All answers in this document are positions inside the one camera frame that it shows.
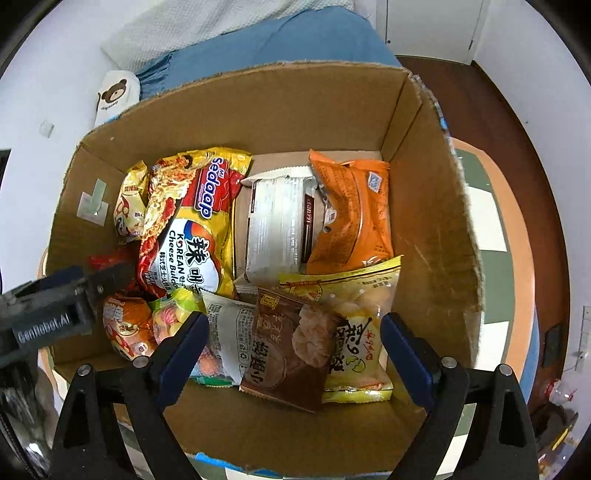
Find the wall socket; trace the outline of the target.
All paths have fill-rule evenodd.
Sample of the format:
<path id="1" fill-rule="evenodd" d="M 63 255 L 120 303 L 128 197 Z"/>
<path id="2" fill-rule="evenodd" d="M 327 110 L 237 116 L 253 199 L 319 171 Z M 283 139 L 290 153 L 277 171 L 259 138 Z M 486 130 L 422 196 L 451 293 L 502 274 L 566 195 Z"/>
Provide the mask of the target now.
<path id="1" fill-rule="evenodd" d="M 579 339 L 579 358 L 584 360 L 589 353 L 591 332 L 591 307 L 584 306 Z"/>

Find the checkered green white mat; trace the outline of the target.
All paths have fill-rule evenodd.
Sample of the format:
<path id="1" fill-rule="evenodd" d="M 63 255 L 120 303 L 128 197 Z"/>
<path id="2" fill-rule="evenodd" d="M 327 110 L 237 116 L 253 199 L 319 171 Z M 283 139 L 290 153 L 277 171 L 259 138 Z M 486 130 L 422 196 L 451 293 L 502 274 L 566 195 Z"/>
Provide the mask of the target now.
<path id="1" fill-rule="evenodd" d="M 503 363 L 528 397 L 533 374 L 527 359 L 539 351 L 535 318 L 535 271 L 525 220 L 499 167 L 483 150 L 453 141 L 469 185 L 470 212 L 483 260 L 485 311 L 476 368 Z"/>

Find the grey white snack packet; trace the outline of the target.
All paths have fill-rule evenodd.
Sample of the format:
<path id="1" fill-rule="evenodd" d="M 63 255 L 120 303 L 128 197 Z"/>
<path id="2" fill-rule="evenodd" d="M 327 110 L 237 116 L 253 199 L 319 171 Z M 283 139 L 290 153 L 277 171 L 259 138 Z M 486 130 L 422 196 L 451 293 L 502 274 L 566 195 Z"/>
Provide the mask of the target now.
<path id="1" fill-rule="evenodd" d="M 245 279 L 273 285 L 283 274 L 303 274 L 311 256 L 318 181 L 310 166 L 254 174 L 250 189 Z"/>

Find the blue bed sheet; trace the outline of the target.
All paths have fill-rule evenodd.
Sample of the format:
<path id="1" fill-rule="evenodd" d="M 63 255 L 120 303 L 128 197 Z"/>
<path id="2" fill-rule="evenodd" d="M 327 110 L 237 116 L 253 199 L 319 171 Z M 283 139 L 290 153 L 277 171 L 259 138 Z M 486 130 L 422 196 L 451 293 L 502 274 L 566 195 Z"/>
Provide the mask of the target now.
<path id="1" fill-rule="evenodd" d="M 305 10 L 165 53 L 136 72 L 140 98 L 217 74 L 277 62 L 345 61 L 399 67 L 370 22 L 344 7 Z"/>

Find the colourful candy bag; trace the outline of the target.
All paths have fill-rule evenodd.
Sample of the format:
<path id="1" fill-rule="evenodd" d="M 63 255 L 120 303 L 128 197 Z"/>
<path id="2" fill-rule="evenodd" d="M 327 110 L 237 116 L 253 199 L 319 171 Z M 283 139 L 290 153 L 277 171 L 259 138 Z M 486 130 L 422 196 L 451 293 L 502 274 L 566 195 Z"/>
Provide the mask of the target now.
<path id="1" fill-rule="evenodd" d="M 177 288 L 165 297 L 149 303 L 152 311 L 152 330 L 157 344 L 172 337 L 193 312 L 206 313 L 198 292 Z"/>

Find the orange red snack packet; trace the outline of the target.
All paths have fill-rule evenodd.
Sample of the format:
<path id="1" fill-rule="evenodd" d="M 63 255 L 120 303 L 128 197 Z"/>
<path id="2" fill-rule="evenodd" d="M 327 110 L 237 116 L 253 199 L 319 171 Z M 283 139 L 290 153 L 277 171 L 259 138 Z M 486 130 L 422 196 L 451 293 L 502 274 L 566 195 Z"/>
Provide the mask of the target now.
<path id="1" fill-rule="evenodd" d="M 134 360 L 150 357 L 157 347 L 152 312 L 141 298 L 108 296 L 103 304 L 102 322 L 111 346 L 122 357 Z"/>

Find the yellow crisps packet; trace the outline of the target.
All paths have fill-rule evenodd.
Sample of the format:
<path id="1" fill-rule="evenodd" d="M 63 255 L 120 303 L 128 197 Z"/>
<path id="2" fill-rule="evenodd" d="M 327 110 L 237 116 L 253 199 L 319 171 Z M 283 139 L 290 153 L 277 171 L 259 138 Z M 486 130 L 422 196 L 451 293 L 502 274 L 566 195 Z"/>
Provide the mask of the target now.
<path id="1" fill-rule="evenodd" d="M 325 275 L 281 274 L 280 288 L 345 318 L 335 333 L 322 401 L 373 403 L 392 398 L 381 320 L 391 311 L 400 278 L 400 256 L 379 264 Z"/>

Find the red triangular snack packet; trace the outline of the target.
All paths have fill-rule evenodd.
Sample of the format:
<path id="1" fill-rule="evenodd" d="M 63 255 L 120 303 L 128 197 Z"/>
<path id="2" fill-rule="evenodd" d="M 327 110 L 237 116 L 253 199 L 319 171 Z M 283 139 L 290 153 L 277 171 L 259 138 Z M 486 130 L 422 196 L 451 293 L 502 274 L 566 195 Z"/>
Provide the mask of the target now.
<path id="1" fill-rule="evenodd" d="M 89 265 L 95 271 L 102 271 L 120 264 L 124 265 L 128 271 L 129 283 L 122 287 L 121 291 L 126 293 L 139 291 L 136 280 L 137 260 L 138 244 L 135 242 L 119 246 L 107 254 L 90 255 L 88 257 Z"/>

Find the brown pastry snack packet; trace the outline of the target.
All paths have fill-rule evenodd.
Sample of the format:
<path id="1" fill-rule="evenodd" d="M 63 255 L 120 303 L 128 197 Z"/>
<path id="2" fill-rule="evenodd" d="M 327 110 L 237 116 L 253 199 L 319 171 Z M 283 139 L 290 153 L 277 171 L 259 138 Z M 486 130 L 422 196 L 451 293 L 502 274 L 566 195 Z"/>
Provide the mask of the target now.
<path id="1" fill-rule="evenodd" d="M 322 407 L 338 313 L 276 290 L 257 290 L 249 368 L 239 390 L 307 412 Z"/>

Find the bear print pillow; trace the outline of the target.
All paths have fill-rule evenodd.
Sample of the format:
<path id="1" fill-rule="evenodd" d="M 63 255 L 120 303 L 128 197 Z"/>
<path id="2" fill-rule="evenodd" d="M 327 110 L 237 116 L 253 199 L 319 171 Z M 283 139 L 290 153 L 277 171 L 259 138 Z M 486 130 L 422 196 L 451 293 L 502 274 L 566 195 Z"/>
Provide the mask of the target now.
<path id="1" fill-rule="evenodd" d="M 118 117 L 139 102 L 140 83 L 136 75 L 126 70 L 108 71 L 97 93 L 94 126 L 98 127 Z"/>

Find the yellow Sedaap noodle packet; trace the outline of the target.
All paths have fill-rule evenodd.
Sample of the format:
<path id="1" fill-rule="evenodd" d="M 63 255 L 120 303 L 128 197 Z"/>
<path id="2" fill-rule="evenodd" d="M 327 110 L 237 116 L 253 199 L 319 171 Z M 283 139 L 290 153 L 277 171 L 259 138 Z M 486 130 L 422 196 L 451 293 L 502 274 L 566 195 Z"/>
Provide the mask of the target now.
<path id="1" fill-rule="evenodd" d="M 235 199 L 252 164 L 243 150 L 212 147 L 151 168 L 137 280 L 154 297 L 177 288 L 235 296 Z"/>

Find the small yellow snack packet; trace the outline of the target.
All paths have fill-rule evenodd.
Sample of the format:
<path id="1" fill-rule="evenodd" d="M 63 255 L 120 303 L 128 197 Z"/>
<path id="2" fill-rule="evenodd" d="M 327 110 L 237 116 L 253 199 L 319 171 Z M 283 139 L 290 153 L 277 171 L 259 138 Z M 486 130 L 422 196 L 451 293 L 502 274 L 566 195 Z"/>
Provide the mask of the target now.
<path id="1" fill-rule="evenodd" d="M 114 207 L 113 223 L 121 243 L 138 240 L 141 236 L 147 185 L 148 168 L 139 161 L 126 172 Z"/>

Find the white door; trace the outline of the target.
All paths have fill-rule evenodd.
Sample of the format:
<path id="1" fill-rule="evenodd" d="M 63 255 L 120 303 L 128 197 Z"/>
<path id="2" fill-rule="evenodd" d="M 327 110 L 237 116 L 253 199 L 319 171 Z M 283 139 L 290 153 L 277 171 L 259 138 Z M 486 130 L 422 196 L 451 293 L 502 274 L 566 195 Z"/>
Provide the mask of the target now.
<path id="1" fill-rule="evenodd" d="M 398 57 L 472 62 L 490 3 L 483 0 L 377 2 L 376 27 Z"/>

